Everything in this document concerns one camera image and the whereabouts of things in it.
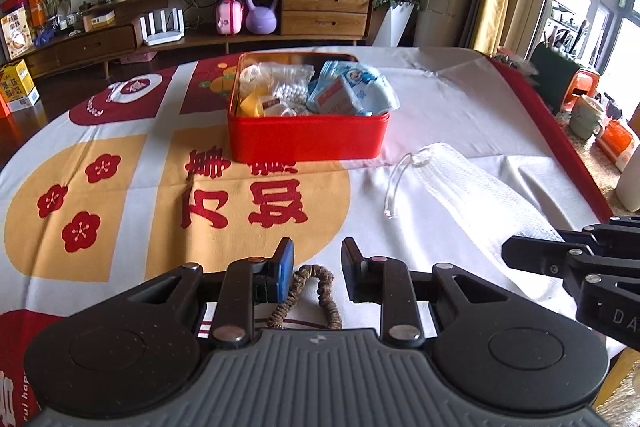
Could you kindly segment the brown hair scrunchie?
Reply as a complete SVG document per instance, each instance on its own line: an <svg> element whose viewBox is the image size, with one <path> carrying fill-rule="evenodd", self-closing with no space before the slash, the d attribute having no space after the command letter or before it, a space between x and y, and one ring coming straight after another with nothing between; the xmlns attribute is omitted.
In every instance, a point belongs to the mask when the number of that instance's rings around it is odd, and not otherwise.
<svg viewBox="0 0 640 427"><path fill-rule="evenodd" d="M302 265L292 274L285 300L270 313L266 322L267 329L285 328L285 320L290 313L310 296L308 288L310 283L314 283L317 307L321 310L326 322L324 328L330 331L343 328L341 312L333 296L333 272L323 265Z"/></svg>

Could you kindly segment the white face mask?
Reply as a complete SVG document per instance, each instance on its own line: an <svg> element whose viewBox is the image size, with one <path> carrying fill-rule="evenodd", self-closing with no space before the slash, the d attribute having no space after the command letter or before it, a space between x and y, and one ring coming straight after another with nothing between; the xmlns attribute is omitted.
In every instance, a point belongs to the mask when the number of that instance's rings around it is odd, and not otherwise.
<svg viewBox="0 0 640 427"><path fill-rule="evenodd" d="M388 181L384 215L396 216L396 197L406 171L416 174L471 239L475 247L513 283L519 293L546 303L560 283L541 275L510 269L501 258L501 247L512 236L524 239L561 238L546 217L523 196L485 170L472 164L446 143L434 143L400 158Z"/></svg>

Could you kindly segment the yellow rubber duck toy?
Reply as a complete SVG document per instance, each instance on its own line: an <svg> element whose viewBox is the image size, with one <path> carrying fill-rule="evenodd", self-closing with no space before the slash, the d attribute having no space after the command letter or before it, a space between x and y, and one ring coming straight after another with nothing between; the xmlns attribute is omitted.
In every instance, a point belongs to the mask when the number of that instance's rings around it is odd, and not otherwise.
<svg viewBox="0 0 640 427"><path fill-rule="evenodd" d="M243 117L264 116L264 103L272 99L271 91L268 87L256 87L240 102L238 115Z"/></svg>

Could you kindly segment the blue child mask pack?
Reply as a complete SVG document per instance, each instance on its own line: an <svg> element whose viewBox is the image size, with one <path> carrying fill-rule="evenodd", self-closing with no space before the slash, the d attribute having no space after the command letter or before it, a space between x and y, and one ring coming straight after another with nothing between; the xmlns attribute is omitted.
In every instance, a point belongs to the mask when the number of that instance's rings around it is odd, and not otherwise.
<svg viewBox="0 0 640 427"><path fill-rule="evenodd" d="M398 95L377 68L349 61L327 61L311 81L306 102L311 113L381 116L400 107Z"/></svg>

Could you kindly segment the cotton swab pack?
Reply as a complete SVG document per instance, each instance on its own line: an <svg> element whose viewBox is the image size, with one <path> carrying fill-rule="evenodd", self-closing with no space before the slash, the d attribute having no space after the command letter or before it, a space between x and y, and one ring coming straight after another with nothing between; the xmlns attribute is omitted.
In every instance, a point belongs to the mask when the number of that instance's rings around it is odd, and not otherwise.
<svg viewBox="0 0 640 427"><path fill-rule="evenodd" d="M309 83L314 77L311 65L265 62L250 66L246 72L251 83L266 87L281 102L300 106L307 103Z"/></svg>

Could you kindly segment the clear bag with red label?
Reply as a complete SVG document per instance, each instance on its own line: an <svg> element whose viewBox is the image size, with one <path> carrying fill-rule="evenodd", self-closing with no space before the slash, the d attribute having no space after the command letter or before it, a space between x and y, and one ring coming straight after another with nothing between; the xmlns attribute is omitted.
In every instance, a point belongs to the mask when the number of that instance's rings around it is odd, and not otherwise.
<svg viewBox="0 0 640 427"><path fill-rule="evenodd" d="M272 95L259 95L256 109L259 117L293 117L297 115L293 105Z"/></svg>

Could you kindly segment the green mug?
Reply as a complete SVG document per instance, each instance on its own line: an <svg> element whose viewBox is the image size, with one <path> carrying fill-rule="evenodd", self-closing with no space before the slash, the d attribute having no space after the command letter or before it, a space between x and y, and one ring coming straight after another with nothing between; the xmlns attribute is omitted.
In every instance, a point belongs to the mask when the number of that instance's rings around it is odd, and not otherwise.
<svg viewBox="0 0 640 427"><path fill-rule="evenodd" d="M582 140L600 136L605 127L604 108L595 98L581 95L570 112L568 127Z"/></svg>

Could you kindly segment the printed tablecloth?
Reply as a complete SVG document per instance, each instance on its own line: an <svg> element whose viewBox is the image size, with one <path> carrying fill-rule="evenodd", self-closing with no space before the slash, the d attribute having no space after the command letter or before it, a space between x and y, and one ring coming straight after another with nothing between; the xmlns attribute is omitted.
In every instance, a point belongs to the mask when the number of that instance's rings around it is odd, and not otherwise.
<svg viewBox="0 0 640 427"><path fill-rule="evenodd" d="M1 421L38 411L24 352L43 327L183 263L207 271L269 255L284 236L300 265L341 269L352 237L368 256L426 270L450 261L518 291L406 171L446 143L558 229L611 216L564 132L515 70L462 49L355 48L398 95L370 160L243 164L231 158L224 91L235 57L112 84L50 122L1 171Z"/></svg>

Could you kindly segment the dark green container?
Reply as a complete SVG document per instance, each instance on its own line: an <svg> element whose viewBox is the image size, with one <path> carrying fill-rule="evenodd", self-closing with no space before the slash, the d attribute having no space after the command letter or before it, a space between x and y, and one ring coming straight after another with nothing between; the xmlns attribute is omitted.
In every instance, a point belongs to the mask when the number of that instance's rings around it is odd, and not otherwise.
<svg viewBox="0 0 640 427"><path fill-rule="evenodd" d="M533 75L537 83L536 92L553 115L559 113L567 95L573 91L570 85L580 65L543 43L536 45L530 62L537 71Z"/></svg>

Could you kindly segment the white plant pot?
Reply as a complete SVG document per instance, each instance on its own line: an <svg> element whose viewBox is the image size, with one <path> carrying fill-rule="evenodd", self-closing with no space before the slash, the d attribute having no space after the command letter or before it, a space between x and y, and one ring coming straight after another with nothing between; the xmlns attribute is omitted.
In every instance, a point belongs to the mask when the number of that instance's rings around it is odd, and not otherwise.
<svg viewBox="0 0 640 427"><path fill-rule="evenodd" d="M378 33L373 39L372 46L397 48L407 28L413 9L414 5L411 3L401 3L388 8L382 18Z"/></svg>

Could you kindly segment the purple kettlebell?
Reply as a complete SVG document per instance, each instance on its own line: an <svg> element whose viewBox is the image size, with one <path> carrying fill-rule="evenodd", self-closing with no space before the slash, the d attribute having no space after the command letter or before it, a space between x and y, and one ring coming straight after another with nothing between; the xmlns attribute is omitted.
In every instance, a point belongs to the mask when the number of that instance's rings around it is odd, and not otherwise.
<svg viewBox="0 0 640 427"><path fill-rule="evenodd" d="M271 0L269 6L256 5L254 0L245 0L247 14L245 26L254 35L270 35L276 30L278 20L276 7L278 0Z"/></svg>

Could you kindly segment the white router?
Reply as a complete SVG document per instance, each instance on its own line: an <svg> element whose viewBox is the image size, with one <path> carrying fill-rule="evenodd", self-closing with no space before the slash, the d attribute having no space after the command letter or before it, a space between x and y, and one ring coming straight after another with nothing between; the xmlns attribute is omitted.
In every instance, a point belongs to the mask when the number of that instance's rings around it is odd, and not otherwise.
<svg viewBox="0 0 640 427"><path fill-rule="evenodd" d="M139 17L142 42L146 46L163 46L181 40L186 34L183 9L159 10Z"/></svg>

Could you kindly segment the wooden TV cabinet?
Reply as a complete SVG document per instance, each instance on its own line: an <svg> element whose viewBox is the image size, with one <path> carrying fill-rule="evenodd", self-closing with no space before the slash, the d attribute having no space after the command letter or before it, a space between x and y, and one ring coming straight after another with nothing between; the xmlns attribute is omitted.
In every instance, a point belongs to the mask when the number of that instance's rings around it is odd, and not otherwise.
<svg viewBox="0 0 640 427"><path fill-rule="evenodd" d="M85 12L78 35L27 52L32 78L148 51L257 41L367 39L373 0L115 0Z"/></svg>

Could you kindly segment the yellow box on floor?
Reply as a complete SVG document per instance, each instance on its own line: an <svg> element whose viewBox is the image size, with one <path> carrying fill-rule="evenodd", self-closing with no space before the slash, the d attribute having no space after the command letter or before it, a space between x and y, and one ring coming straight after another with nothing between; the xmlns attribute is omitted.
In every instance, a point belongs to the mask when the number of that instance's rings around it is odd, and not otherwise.
<svg viewBox="0 0 640 427"><path fill-rule="evenodd" d="M24 60L1 67L1 98L10 113L32 108L40 99Z"/></svg>

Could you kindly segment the cereal box on cabinet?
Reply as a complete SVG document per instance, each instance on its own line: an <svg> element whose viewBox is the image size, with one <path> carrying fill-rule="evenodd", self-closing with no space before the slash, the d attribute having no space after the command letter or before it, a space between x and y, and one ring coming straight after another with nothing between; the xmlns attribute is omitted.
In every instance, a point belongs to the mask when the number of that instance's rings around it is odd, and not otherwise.
<svg viewBox="0 0 640 427"><path fill-rule="evenodd" d="M2 17L1 30L10 60L15 60L34 47L27 12L23 5Z"/></svg>

